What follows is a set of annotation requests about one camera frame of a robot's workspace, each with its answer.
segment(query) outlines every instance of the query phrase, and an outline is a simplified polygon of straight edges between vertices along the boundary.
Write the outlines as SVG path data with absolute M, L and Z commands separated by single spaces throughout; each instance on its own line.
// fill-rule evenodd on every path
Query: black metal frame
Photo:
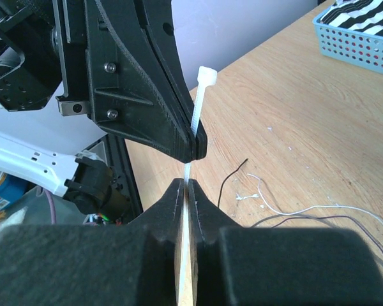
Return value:
M 143 213 L 143 206 L 135 175 L 133 174 L 128 148 L 125 140 L 115 135 L 104 136 L 95 145 L 100 142 L 105 145 L 108 165 L 114 171 L 112 188 L 117 189 L 131 206 L 131 211 L 122 217 L 124 224 L 129 223 Z

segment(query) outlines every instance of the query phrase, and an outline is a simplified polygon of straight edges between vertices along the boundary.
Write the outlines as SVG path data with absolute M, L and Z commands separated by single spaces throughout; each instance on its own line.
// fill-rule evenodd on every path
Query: screw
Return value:
M 111 120 L 115 120 L 118 115 L 119 114 L 118 114 L 117 110 L 109 110 L 109 111 L 107 111 L 107 117 L 109 119 L 111 119 Z
M 80 113 L 81 110 L 82 110 L 82 105 L 81 105 L 81 104 L 75 104 L 75 105 L 72 107 L 72 110 L 73 110 L 75 113 Z
M 113 62 L 106 62 L 103 65 L 103 69 L 107 73 L 114 73 L 116 71 L 116 65 Z

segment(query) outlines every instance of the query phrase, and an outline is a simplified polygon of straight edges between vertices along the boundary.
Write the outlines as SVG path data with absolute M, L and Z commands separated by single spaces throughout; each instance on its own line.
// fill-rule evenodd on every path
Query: wire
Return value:
M 274 219 L 274 218 L 277 218 L 277 217 L 283 217 L 283 215 L 272 215 L 270 217 L 267 217 L 267 218 L 264 218 L 256 223 L 254 223 L 252 225 L 252 227 L 256 227 L 258 226 L 259 224 L 263 223 L 263 222 L 266 222 L 270 219 Z M 380 246 L 380 243 L 379 241 L 365 228 L 365 226 L 363 226 L 363 224 L 361 224 L 357 219 L 353 218 L 353 217 L 350 217 L 348 215 L 330 215 L 330 216 L 327 216 L 327 217 L 314 217 L 312 215 L 305 215 L 305 214 L 298 214 L 298 217 L 289 217 L 289 218 L 286 218 L 284 219 L 282 222 L 279 222 L 278 224 L 272 226 L 272 228 L 276 228 L 277 226 L 280 226 L 281 224 L 283 224 L 284 222 L 288 221 L 288 220 L 293 220 L 293 219 L 311 219 L 311 220 L 315 220 L 315 221 L 318 221 L 318 222 L 321 222 L 321 223 L 324 223 L 325 225 L 328 225 L 332 228 L 340 228 L 339 226 L 329 222 L 329 221 L 326 221 L 326 219 L 334 219 L 334 218 L 346 218 L 346 219 L 350 219 L 351 221 L 353 221 L 357 226 L 359 226 L 359 228 L 366 234 L 366 236 L 368 236 L 370 238 L 370 240 L 378 247 L 378 249 L 381 251 L 382 255 L 383 255 L 383 247 Z M 375 257 L 375 260 L 376 262 L 382 266 L 383 268 L 383 261 L 376 255 L 376 254 L 373 254 L 373 256 Z
M 362 209 L 362 208 L 359 208 L 359 207 L 353 207 L 353 206 L 345 206 L 345 205 L 314 205 L 314 206 L 308 207 L 306 209 L 299 210 L 297 212 L 290 212 L 290 213 L 279 212 L 279 211 L 275 210 L 270 204 L 268 204 L 268 202 L 264 198 L 264 195 L 262 194 L 261 189 L 260 189 L 260 184 L 261 184 L 261 180 L 262 179 L 259 178 L 256 175 L 254 175 L 254 174 L 249 174 L 248 173 L 247 175 L 249 175 L 251 177 L 254 177 L 254 178 L 256 178 L 259 181 L 258 185 L 257 185 L 257 190 L 258 190 L 258 192 L 260 194 L 260 197 L 261 197 L 262 201 L 268 206 L 269 209 L 271 209 L 274 213 L 276 213 L 278 215 L 297 215 L 297 214 L 300 214 L 302 212 L 307 212 L 308 210 L 311 210 L 311 209 L 314 209 L 314 208 L 348 208 L 348 209 L 353 209 L 353 210 L 358 210 L 360 212 L 364 212 L 364 213 L 372 216 L 376 220 L 378 220 L 378 222 L 380 222 L 381 225 L 383 225 L 383 219 L 380 218 L 379 216 L 373 214 L 372 212 L 370 212 L 368 210 L 365 210 L 365 209 Z
M 232 173 L 230 173 L 229 175 L 226 176 L 226 178 L 224 179 L 224 181 L 222 182 L 222 186 L 220 187 L 220 193 L 218 195 L 218 200 L 217 200 L 217 207 L 220 208 L 220 200 L 222 199 L 222 193 L 223 193 L 223 187 L 224 187 L 224 184 L 226 183 L 226 181 L 233 175 L 235 174 L 236 172 L 238 172 L 241 167 L 248 161 L 248 158 L 246 158 L 239 166 L 237 169 L 235 169 Z
M 51 224 L 57 224 L 57 214 L 56 207 L 54 205 L 54 199 L 52 198 L 52 193 L 46 189 L 43 189 L 50 205 L 50 213 L 51 213 Z

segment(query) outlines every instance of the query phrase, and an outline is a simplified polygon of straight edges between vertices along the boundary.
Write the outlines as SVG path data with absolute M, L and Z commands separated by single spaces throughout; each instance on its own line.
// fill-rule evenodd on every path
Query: plastic basket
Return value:
M 326 12 L 313 19 L 320 53 L 383 74 L 383 37 L 321 24 Z

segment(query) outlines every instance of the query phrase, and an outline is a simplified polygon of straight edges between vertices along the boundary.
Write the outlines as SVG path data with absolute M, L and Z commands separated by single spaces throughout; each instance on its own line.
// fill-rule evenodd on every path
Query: wooden table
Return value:
M 267 182 L 277 203 L 267 189 L 264 196 L 283 212 L 338 203 L 383 218 L 383 75 L 320 54 L 312 19 L 332 3 L 327 2 L 222 70 L 207 90 L 202 112 L 207 157 L 192 164 L 191 177 L 216 203 L 223 179 L 249 158 L 225 184 L 221 203 L 244 226 L 274 214 L 261 199 L 236 200 L 237 193 L 258 193 L 247 173 Z M 143 145 L 128 142 L 128 147 L 148 208 L 174 178 L 183 177 L 183 165 Z M 383 245 L 382 225 L 367 214 L 344 208 L 309 214 L 351 215 Z M 350 221 L 334 223 L 357 230 Z M 285 223 L 315 225 L 320 224 Z

